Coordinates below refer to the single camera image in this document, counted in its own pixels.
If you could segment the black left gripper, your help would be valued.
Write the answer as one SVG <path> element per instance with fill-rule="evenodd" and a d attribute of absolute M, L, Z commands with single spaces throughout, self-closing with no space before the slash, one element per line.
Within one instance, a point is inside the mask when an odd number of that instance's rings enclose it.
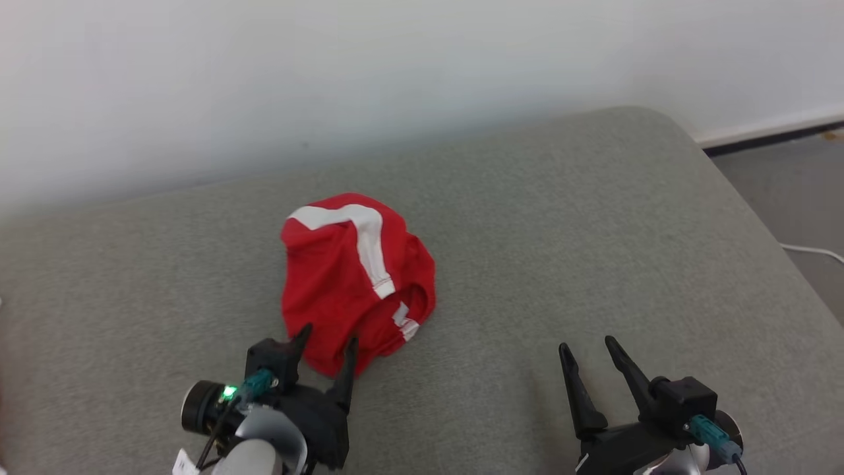
<path fill-rule="evenodd" d="M 308 323 L 286 342 L 286 358 L 299 363 L 313 325 Z M 358 338 L 353 337 L 344 350 L 344 360 L 334 384 L 326 392 L 310 386 L 295 386 L 278 400 L 280 409 L 305 439 L 305 470 L 318 465 L 336 471 L 344 468 L 349 454 L 349 412 L 355 384 Z"/>

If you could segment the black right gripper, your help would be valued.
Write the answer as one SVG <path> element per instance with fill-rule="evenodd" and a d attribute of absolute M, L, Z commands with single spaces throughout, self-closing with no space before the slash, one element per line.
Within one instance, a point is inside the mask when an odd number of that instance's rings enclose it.
<path fill-rule="evenodd" d="M 581 458 L 576 474 L 633 474 L 671 451 L 689 445 L 687 433 L 675 435 L 653 423 L 656 400 L 650 381 L 613 336 L 604 337 L 615 369 L 621 372 L 639 411 L 639 423 L 607 429 L 608 420 L 593 403 L 580 376 L 578 361 L 567 343 L 558 346 L 566 382 L 576 439 L 581 441 Z"/>

